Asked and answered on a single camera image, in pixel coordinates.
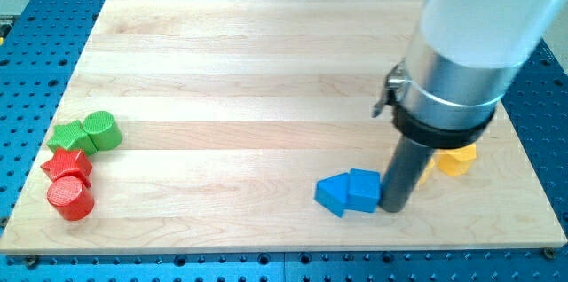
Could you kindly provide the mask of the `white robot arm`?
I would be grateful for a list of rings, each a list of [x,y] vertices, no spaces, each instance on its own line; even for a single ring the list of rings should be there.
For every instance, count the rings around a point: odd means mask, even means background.
[[[374,115],[432,148],[476,141],[566,0],[425,0],[406,56]]]

